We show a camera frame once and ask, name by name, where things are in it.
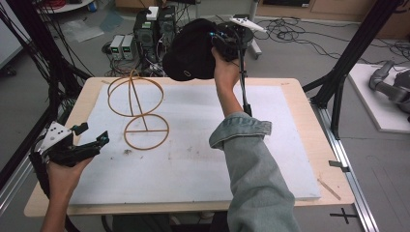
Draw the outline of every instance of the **wire ring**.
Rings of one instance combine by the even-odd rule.
[[[160,118],[161,120],[163,120],[163,121],[165,122],[165,124],[166,124],[166,129],[164,129],[164,130],[148,130],[148,128],[147,128],[146,130],[128,130],[129,126],[131,125],[131,123],[132,123],[133,121],[135,121],[135,120],[138,119],[138,118],[142,118],[142,119],[145,121],[145,118],[144,118],[144,117],[147,117],[147,116],[153,116],[153,117],[157,117],[157,118]],[[137,146],[135,146],[135,145],[132,145],[132,144],[129,142],[129,140],[127,139],[127,134],[128,134],[128,133],[137,133],[137,132],[162,132],[162,131],[163,131],[163,132],[166,132],[166,135],[165,135],[165,137],[163,138],[163,140],[162,140],[159,144],[157,144],[157,145],[155,145],[155,146],[152,146],[152,147],[148,147],[148,148],[142,148],[142,147],[137,147]],[[136,150],[141,150],[141,151],[147,151],[147,150],[151,150],[151,149],[154,149],[154,148],[159,147],[159,146],[166,140],[166,138],[168,137],[168,135],[169,135],[169,125],[168,125],[168,123],[166,122],[166,120],[165,120],[164,118],[162,118],[162,116],[157,115],[157,114],[145,114],[145,115],[136,116],[136,117],[133,118],[129,123],[127,123],[127,126],[126,126],[126,128],[124,129],[124,139],[126,140],[126,143],[127,143],[130,147],[132,147],[132,148],[134,148],[134,149],[136,149]]]
[[[153,112],[155,109],[157,109],[157,108],[160,106],[160,104],[162,103],[162,101],[163,101],[163,89],[162,89],[162,87],[159,85],[159,83],[155,82],[154,80],[151,80],[151,79],[148,79],[148,78],[144,78],[144,77],[141,77],[141,76],[132,76],[132,74],[133,74],[134,71],[135,71],[135,70],[131,71],[129,77],[119,77],[119,78],[117,78],[116,80],[112,81],[112,82],[109,84],[108,89],[107,89],[107,94],[108,94],[108,106],[109,106],[109,108],[110,108],[114,113],[116,113],[116,114],[118,114],[118,115],[121,115],[121,116],[124,116],[124,117],[135,117],[135,116],[138,116],[138,115],[146,115],[146,114],[149,114],[149,113]],[[114,83],[116,83],[117,81],[120,81],[120,80],[124,80],[124,81],[122,81],[121,83],[117,84],[117,85],[111,90],[112,85],[113,85]],[[147,112],[143,112],[143,111],[142,111],[141,104],[139,103],[139,98],[138,98],[138,95],[136,94],[135,85],[134,85],[134,83],[133,83],[133,82],[136,81],[136,80],[145,80],[145,81],[151,82],[152,84],[154,84],[155,86],[157,86],[157,87],[159,88],[159,90],[161,91],[161,99],[160,99],[160,101],[158,102],[158,104],[157,104],[154,108],[148,110]],[[115,109],[112,107],[111,101],[110,101],[110,100],[111,100],[111,95],[112,95],[112,93],[113,93],[118,87],[120,87],[121,85],[123,85],[123,84],[125,84],[125,83],[129,83],[129,104],[130,104],[131,114],[125,114],[125,113],[118,112],[117,110],[115,110]],[[131,91],[132,91],[132,90],[133,90],[133,93],[134,93],[134,96],[135,96],[136,100],[138,101],[138,107],[139,107],[139,112],[140,112],[139,114],[134,114],[134,113],[133,113],[133,110],[132,110],[132,98],[131,98]]]

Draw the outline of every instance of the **floor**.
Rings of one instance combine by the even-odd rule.
[[[239,4],[238,9],[235,10],[242,13],[247,8],[248,5]],[[210,20],[220,21],[218,17],[212,15],[237,13],[228,7],[221,7],[220,13],[215,13],[213,9],[215,8],[204,4],[201,15]],[[101,1],[96,13],[89,13],[86,9],[82,9],[68,14],[59,14],[58,18],[61,22],[80,18],[89,26],[104,28],[102,36],[82,43],[69,42],[73,51],[95,76],[104,76],[109,71],[109,62],[101,52],[101,48],[111,41],[114,35],[130,33],[133,27],[133,16],[133,13],[114,11],[111,2],[105,0]],[[302,21],[298,26],[309,32],[320,32],[345,40],[350,40],[358,29],[357,24],[346,25],[342,22],[326,21],[321,23],[334,27]],[[256,36],[260,38],[256,41],[263,54],[257,60],[253,59],[250,52],[246,55],[250,77],[294,77],[305,85],[328,73],[337,61],[329,56],[319,55],[311,44],[279,43],[278,39],[274,42],[262,40],[261,35]],[[299,39],[315,42],[328,52],[340,54],[347,45],[347,42],[319,34],[305,33],[299,36]],[[59,39],[55,41],[63,48]],[[410,67],[408,59],[392,53],[386,47],[370,46],[363,58],[371,63],[395,58],[397,63],[405,62],[401,64],[402,67]],[[17,75],[0,78],[0,99],[2,99],[0,134],[3,139],[0,147],[0,167],[4,167],[48,104],[47,85],[30,58],[22,52],[14,58],[11,65],[17,71]],[[307,96],[312,97],[316,92],[317,90],[312,90],[307,93]],[[410,176],[410,134],[379,132],[348,79],[345,82],[339,126],[341,141],[379,231],[410,231],[410,201],[408,200],[410,197],[410,178],[408,178]],[[36,177],[30,174],[0,217],[0,231],[33,231],[41,227],[42,218],[30,218],[23,214],[35,184]],[[314,209],[299,207],[295,209],[295,215],[303,231],[363,231],[356,218],[352,217],[346,223],[343,217],[330,217],[330,214],[340,214],[341,208],[341,206]],[[353,206],[343,206],[343,209],[346,214],[356,215]],[[198,221],[197,214],[178,214],[177,217],[182,222]],[[81,231],[104,231],[98,216],[73,217],[73,222]]]

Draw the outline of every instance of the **cabinet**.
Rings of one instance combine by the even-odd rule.
[[[410,0],[401,2],[377,37],[410,41]]]
[[[337,21],[362,21],[376,0],[310,0],[308,7],[259,4],[256,14]]]

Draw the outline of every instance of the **white controller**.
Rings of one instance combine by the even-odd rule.
[[[256,31],[260,31],[260,32],[265,32],[266,33],[266,29],[257,25],[256,23],[250,21],[247,18],[239,18],[239,17],[231,17],[229,18],[229,20],[231,22],[235,22],[238,25],[244,26],[244,27],[248,27],[249,29],[253,29]]]

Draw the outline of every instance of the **denim jacket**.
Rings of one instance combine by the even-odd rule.
[[[212,133],[212,148],[224,151],[231,180],[229,230],[300,231],[293,216],[295,197],[289,191],[263,138],[271,134],[270,122],[244,112],[226,117]]]

